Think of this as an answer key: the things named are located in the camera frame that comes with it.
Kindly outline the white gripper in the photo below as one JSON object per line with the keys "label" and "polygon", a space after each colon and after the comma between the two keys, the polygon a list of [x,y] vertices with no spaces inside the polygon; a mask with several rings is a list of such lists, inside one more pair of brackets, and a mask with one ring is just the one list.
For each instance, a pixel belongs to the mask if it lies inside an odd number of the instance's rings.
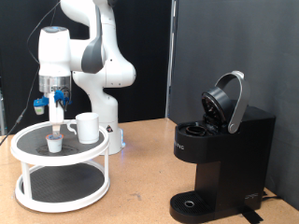
{"label": "white gripper", "polygon": [[64,110],[59,103],[55,102],[54,93],[49,94],[49,118],[52,126],[52,136],[60,137],[61,125],[64,122]]}

